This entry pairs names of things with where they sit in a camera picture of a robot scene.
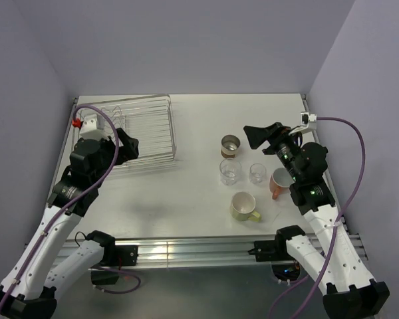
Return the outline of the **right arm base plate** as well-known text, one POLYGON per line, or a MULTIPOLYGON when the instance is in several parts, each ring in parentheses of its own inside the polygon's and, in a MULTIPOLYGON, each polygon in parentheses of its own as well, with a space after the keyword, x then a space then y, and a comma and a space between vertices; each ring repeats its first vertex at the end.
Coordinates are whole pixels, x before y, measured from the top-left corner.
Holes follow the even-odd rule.
POLYGON ((288 261, 290 256, 282 249, 276 240, 255 241, 248 254, 255 257, 257 262, 288 261))

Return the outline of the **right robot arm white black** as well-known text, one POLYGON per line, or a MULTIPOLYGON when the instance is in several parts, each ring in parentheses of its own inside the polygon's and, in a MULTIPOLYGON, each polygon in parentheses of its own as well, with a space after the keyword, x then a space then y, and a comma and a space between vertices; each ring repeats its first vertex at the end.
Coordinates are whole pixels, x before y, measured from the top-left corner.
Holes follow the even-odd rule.
POLYGON ((293 258, 320 290, 329 318, 368 318, 378 314, 390 296, 385 282, 378 282, 359 257, 342 221, 342 213, 325 182, 326 147, 308 142, 300 146, 294 130, 276 122, 265 128, 245 126, 250 148, 263 143, 265 155, 276 155, 293 180, 293 203, 311 226, 322 251, 318 252, 305 232, 293 225, 279 229, 275 253, 293 258))

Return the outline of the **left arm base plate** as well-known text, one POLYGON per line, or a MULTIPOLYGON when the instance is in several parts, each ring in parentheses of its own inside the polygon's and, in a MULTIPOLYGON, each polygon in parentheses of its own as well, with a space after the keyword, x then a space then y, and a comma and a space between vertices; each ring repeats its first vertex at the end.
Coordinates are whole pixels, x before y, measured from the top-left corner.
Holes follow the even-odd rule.
POLYGON ((105 248, 104 256, 99 262, 100 266, 124 267, 135 266, 138 258, 136 245, 116 245, 105 248))

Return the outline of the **pale yellow ceramic mug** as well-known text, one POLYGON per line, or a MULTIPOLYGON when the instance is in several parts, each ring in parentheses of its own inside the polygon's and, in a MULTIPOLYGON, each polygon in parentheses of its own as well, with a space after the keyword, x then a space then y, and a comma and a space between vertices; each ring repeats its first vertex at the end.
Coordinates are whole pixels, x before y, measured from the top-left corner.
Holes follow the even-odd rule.
POLYGON ((261 221, 261 215, 256 211, 256 199, 248 192, 242 191, 233 195, 229 212, 236 221, 261 221))

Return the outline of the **large clear glass cup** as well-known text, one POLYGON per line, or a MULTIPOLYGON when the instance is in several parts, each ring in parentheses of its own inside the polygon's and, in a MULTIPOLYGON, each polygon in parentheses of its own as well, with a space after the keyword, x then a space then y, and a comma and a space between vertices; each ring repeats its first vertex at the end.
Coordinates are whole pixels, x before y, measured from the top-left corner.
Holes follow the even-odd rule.
POLYGON ((224 159, 219 165, 220 179, 224 185, 234 185, 241 177, 241 164, 233 158, 224 159))

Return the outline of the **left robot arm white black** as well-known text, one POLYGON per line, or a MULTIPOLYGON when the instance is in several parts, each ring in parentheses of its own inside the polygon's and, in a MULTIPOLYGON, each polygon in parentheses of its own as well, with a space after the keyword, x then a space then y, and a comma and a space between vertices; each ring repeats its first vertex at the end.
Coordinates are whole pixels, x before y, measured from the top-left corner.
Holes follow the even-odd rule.
POLYGON ((78 139, 69 165, 53 187, 35 235, 0 284, 0 316, 50 318, 62 293, 85 271, 116 263, 116 239, 93 231, 73 254, 53 266, 67 237, 98 197, 110 170, 137 159, 138 144, 121 128, 116 130, 114 139, 105 134, 78 139))

